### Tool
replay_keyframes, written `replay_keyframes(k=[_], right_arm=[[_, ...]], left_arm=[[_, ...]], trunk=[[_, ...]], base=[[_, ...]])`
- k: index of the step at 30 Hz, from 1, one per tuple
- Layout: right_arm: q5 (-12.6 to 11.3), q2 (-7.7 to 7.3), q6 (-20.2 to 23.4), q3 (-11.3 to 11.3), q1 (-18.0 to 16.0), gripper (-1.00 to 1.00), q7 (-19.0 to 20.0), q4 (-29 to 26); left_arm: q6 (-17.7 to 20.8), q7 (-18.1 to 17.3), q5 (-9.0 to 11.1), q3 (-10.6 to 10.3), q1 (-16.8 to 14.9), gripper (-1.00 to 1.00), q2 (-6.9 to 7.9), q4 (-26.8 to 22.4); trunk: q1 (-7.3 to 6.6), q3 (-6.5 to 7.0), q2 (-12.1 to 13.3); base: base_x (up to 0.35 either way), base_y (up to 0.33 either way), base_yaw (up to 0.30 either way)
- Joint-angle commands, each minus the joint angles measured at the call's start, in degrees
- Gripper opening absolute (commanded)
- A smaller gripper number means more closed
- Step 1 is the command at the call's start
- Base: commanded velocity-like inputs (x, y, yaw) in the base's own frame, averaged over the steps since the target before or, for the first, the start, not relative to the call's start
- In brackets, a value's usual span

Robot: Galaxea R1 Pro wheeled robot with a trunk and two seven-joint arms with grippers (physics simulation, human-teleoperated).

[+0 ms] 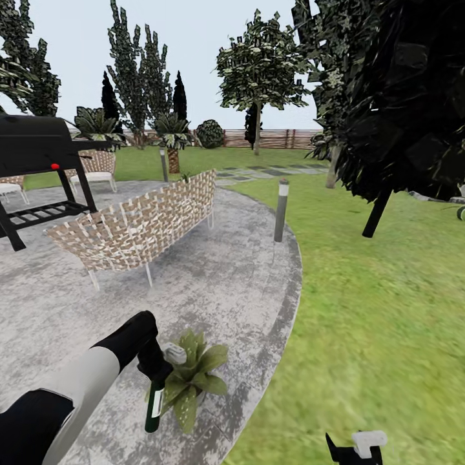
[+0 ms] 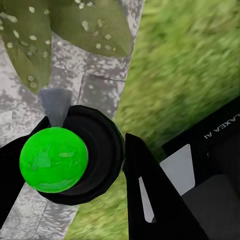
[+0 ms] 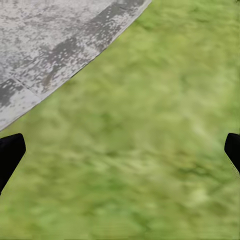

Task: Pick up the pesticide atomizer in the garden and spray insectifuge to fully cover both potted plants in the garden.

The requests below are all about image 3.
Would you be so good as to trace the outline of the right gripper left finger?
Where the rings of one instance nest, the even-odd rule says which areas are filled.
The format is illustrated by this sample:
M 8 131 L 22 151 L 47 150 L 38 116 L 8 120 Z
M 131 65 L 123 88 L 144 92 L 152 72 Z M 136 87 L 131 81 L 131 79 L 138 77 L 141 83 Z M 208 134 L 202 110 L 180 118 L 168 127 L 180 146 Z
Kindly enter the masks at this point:
M 22 133 L 0 138 L 0 193 L 26 153 Z

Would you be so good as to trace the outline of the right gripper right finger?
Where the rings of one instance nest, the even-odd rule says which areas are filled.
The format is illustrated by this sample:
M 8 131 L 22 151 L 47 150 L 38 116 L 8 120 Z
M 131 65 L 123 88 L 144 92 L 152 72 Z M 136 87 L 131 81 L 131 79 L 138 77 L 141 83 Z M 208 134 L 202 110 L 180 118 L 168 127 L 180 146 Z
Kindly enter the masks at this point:
M 224 151 L 240 172 L 240 134 L 228 134 L 224 146 Z

